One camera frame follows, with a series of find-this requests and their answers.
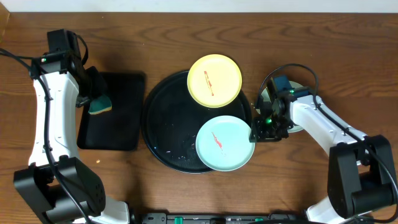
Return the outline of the yellow plate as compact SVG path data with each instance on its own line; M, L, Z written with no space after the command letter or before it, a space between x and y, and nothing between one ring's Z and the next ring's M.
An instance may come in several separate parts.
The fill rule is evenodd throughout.
M187 88L191 97L208 108L230 104L241 91L242 82L242 74L236 62L220 54L199 58L187 76Z

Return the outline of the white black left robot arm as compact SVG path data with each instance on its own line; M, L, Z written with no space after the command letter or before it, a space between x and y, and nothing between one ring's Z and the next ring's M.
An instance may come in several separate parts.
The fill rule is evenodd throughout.
M106 195L98 175L80 160L75 111L113 108L95 67L74 50L54 50L28 67L37 97L35 143L14 186L42 223L130 223L127 203Z

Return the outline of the mint green plate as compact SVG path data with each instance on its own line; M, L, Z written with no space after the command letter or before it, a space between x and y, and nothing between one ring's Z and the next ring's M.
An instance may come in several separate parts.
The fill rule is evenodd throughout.
M290 85L292 86L293 89L300 88L302 87L301 84L293 81L289 81ZM267 88L262 91L261 96L263 98L263 102L271 102L270 96L268 94ZM289 128L288 133L297 133L299 131L303 131L303 127L294 124L292 128Z
M249 141L251 128L235 116L217 116L199 130L195 147L198 157L210 169L229 172L244 166L255 144Z

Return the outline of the green yellow sponge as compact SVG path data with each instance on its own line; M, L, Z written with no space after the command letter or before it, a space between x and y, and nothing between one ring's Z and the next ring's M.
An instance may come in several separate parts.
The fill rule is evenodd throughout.
M106 95L101 95L100 97L91 101L88 113L91 115L96 115L111 111L112 107L113 106L110 98Z

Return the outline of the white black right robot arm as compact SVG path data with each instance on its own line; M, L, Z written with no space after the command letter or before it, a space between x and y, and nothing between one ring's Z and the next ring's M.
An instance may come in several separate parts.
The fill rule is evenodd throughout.
M397 205L397 178L392 148L382 135L368 136L344 122L308 88L268 88L254 104L260 115L251 126L252 142L276 142L288 129L302 127L328 155L327 196L309 207L311 223L390 223L369 212Z

